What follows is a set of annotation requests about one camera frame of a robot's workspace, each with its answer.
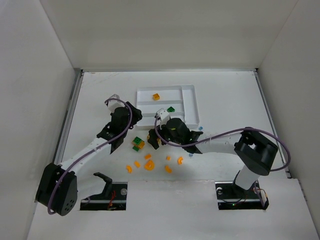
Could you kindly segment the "green square lego brick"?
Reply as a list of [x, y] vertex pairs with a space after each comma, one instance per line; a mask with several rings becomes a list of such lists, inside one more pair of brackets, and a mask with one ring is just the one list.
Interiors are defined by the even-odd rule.
[[172, 106], [170, 106], [170, 107], [167, 109], [167, 111], [168, 111], [169, 113], [174, 113], [176, 110], [175, 110], [175, 108], [173, 108]]

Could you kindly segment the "yellow square lego brick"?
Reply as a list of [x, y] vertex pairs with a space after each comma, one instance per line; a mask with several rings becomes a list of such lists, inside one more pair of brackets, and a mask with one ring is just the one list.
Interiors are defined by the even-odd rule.
[[152, 95], [152, 98], [153, 98], [154, 101], [158, 101], [158, 100], [160, 100], [161, 97], [160, 97], [160, 95], [158, 93], [155, 93], [155, 94]]

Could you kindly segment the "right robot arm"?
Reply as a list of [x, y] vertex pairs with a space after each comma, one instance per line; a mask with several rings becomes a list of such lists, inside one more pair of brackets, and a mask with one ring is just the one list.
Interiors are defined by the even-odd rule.
[[163, 125], [148, 131], [147, 142], [157, 150], [160, 145], [177, 145], [190, 154], [220, 153], [235, 155], [243, 162], [233, 184], [249, 190], [261, 176], [271, 172], [278, 146], [260, 132], [246, 127], [218, 137], [207, 136], [202, 131], [190, 130], [179, 118], [171, 118]]

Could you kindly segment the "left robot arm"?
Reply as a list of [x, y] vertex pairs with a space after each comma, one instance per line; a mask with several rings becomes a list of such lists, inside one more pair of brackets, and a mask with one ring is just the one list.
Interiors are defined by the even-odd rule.
[[143, 115], [130, 102], [112, 97], [105, 101], [111, 120], [94, 140], [79, 153], [60, 163], [49, 163], [43, 170], [35, 200], [47, 208], [49, 215], [67, 215], [78, 200], [113, 197], [113, 180], [97, 171], [94, 179], [82, 183], [90, 168], [99, 160], [111, 155], [123, 142]]

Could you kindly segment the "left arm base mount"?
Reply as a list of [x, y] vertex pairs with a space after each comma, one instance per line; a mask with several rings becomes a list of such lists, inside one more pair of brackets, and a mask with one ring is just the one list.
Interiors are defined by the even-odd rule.
[[81, 211], [125, 211], [127, 208], [128, 183], [116, 182], [100, 173], [84, 186]]

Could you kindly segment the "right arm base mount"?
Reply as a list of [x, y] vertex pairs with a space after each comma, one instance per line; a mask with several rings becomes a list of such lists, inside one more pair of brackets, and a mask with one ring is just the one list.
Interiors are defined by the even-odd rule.
[[255, 181], [249, 190], [243, 190], [231, 181], [215, 183], [217, 206], [219, 210], [263, 210], [269, 207], [266, 191]]

